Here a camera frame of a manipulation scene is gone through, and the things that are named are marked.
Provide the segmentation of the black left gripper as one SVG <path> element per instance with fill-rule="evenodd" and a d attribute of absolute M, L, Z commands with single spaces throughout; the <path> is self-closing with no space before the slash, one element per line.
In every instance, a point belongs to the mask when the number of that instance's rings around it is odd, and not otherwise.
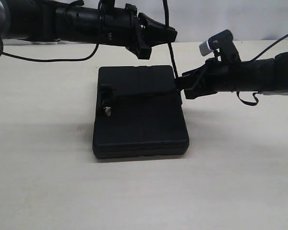
<path fill-rule="evenodd" d="M 128 3 L 122 10 L 120 25 L 125 31 L 125 48 L 138 59 L 149 59 L 151 47 L 173 43 L 178 34 L 175 28 L 157 22 L 144 13 L 137 15 L 137 7 Z"/>

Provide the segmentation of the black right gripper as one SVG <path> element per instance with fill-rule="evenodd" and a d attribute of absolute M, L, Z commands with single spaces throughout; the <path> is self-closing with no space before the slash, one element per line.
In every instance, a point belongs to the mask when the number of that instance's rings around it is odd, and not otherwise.
<path fill-rule="evenodd" d="M 226 75 L 228 70 L 229 65 L 217 58 L 209 58 L 201 67 L 182 73 L 179 77 L 179 90 L 184 91 L 187 100 L 217 94 L 218 91 L 213 90 L 207 79 L 211 76 Z"/>

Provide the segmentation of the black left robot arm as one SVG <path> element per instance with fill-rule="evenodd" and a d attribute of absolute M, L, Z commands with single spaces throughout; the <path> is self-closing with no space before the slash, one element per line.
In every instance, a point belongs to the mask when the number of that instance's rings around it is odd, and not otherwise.
<path fill-rule="evenodd" d="M 117 8 L 114 1 L 102 0 L 93 9 L 82 0 L 0 0 L 0 41 L 121 46 L 148 60 L 154 46 L 172 43 L 176 37 L 173 27 L 139 13 L 132 4 Z"/>

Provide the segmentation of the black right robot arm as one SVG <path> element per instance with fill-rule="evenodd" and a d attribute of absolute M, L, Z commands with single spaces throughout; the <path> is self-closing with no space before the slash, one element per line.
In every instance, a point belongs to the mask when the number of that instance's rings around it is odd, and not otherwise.
<path fill-rule="evenodd" d="M 189 100 L 218 92 L 288 96 L 288 52 L 233 63 L 210 58 L 201 67 L 183 73 L 176 84 Z"/>

